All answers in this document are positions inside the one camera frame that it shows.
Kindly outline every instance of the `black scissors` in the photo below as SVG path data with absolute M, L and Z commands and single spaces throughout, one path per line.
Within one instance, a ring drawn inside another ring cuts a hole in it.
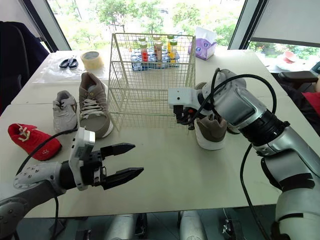
M 59 67 L 62 69 L 66 69 L 67 67 L 69 67 L 70 69 L 75 69 L 78 66 L 78 61 L 75 58 L 75 56 L 72 56 L 71 58 L 67 58 L 65 60 L 63 60 Z

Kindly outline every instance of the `purple tissue box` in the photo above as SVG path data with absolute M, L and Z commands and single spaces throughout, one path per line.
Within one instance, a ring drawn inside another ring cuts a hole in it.
M 191 43 L 188 48 L 188 53 L 191 52 Z M 210 43 L 208 40 L 204 38 L 196 38 L 195 39 L 195 56 L 197 58 L 207 60 L 209 59 L 216 50 L 217 42 L 214 41 L 213 43 Z

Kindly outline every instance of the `gray sneaker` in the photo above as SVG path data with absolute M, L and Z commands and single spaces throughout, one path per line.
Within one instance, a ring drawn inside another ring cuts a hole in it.
M 81 75 L 79 87 L 80 127 L 95 132 L 96 138 L 104 138 L 114 126 L 108 117 L 107 86 L 91 72 Z
M 205 84 L 201 82 L 195 89 L 200 90 Z M 196 140 L 203 149 L 218 150 L 225 146 L 227 121 L 221 116 L 211 114 L 202 119 L 197 118 L 194 129 Z
M 77 102 L 66 90 L 60 91 L 53 101 L 53 128 L 56 132 L 77 127 Z

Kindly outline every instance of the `red object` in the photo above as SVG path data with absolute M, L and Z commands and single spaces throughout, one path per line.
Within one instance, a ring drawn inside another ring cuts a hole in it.
M 320 117 L 320 92 L 303 92 L 302 94 Z
M 143 62 L 148 62 L 148 53 L 147 53 L 147 50 L 142 51 L 142 61 L 143 61 Z
M 283 54 L 283 60 L 287 64 L 293 64 L 298 60 L 298 57 L 292 51 L 285 51 Z
M 14 123 L 8 127 L 8 133 L 15 144 L 30 154 L 38 145 L 51 137 L 36 128 L 33 125 Z M 32 157 L 39 161 L 48 160 L 56 155 L 61 147 L 60 142 L 54 138 L 40 148 Z

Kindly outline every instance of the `red baby shoe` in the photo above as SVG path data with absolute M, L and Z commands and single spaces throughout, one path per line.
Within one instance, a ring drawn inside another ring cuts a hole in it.
M 49 134 L 36 129 L 36 126 L 14 123 L 8 127 L 8 133 L 12 141 L 30 154 L 39 144 L 50 138 Z M 40 148 L 32 157 L 39 161 L 45 161 L 55 156 L 62 145 L 54 138 Z

